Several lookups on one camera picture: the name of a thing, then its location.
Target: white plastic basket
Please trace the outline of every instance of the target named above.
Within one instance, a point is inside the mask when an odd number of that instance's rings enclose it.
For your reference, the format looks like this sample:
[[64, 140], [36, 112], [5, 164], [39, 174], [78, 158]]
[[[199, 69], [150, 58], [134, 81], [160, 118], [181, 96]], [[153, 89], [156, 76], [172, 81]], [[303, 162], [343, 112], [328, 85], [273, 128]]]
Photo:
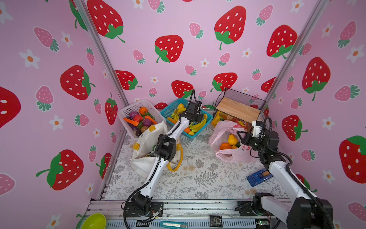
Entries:
[[132, 111], [137, 111], [138, 112], [138, 110], [141, 107], [146, 107], [147, 111], [152, 116], [154, 116], [155, 121], [157, 123], [159, 123], [159, 122], [165, 122], [166, 123], [166, 120], [162, 116], [162, 114], [160, 114], [160, 112], [147, 99], [142, 99], [138, 102], [135, 102], [131, 105], [128, 105], [128, 106], [126, 106], [126, 107], [124, 107], [124, 108], [122, 108], [118, 111], [118, 117], [121, 120], [124, 128], [127, 130], [127, 132], [130, 134], [130, 136], [132, 138], [138, 138], [138, 137], [134, 134], [134, 131], [132, 130], [132, 128], [128, 125], [128, 123], [123, 118], [129, 116]]

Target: toy fruit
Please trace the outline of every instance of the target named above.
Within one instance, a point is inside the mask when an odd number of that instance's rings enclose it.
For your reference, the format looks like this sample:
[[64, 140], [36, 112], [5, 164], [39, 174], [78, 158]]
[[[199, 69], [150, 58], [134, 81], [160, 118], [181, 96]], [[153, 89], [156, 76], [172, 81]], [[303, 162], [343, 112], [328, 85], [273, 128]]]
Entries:
[[223, 143], [220, 146], [220, 150], [223, 150], [223, 149], [231, 149], [231, 145], [229, 143]]
[[238, 142], [238, 140], [236, 139], [236, 137], [234, 135], [229, 135], [229, 138], [228, 138], [228, 143], [230, 145], [236, 145]]

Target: carrot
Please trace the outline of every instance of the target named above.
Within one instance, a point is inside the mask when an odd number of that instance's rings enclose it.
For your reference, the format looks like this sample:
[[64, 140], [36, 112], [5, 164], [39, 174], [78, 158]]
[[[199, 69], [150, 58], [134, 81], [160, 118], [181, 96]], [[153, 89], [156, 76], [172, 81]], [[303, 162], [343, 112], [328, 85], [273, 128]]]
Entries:
[[155, 125], [155, 124], [158, 124], [155, 120], [153, 120], [153, 119], [152, 119], [150, 116], [148, 116], [148, 115], [146, 115], [146, 116], [145, 116], [145, 119], [148, 119], [148, 120], [152, 121], [154, 125]]
[[132, 125], [134, 126], [138, 126], [139, 122], [136, 122], [136, 121], [133, 121], [133, 120], [130, 120], [128, 118], [123, 118], [123, 120], [125, 120], [126, 122], [128, 123], [131, 123]]

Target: yellow strap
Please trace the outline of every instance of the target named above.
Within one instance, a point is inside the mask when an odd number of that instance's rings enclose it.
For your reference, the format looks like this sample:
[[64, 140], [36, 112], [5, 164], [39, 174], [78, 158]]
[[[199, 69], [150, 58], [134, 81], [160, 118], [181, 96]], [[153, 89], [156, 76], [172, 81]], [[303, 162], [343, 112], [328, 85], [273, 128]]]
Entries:
[[169, 171], [171, 171], [171, 172], [176, 172], [179, 169], [180, 164], [183, 161], [183, 148], [182, 148], [182, 145], [180, 143], [177, 144], [177, 149], [180, 149], [180, 161], [179, 161], [178, 165], [175, 167], [175, 169], [172, 169], [172, 167], [170, 166], [170, 162], [169, 162], [167, 167], [168, 167]]

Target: yellow fruit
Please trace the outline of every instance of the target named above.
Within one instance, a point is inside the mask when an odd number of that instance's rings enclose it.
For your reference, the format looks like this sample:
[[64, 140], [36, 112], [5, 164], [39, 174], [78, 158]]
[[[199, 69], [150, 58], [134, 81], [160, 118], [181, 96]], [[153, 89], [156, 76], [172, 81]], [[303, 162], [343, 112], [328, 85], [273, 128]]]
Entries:
[[180, 103], [180, 104], [178, 105], [177, 109], [182, 109], [182, 108], [184, 108], [184, 105], [183, 105], [183, 103]]
[[229, 138], [228, 138], [228, 143], [230, 145], [236, 145], [238, 142], [238, 140], [236, 139], [236, 137], [234, 135], [229, 135]]

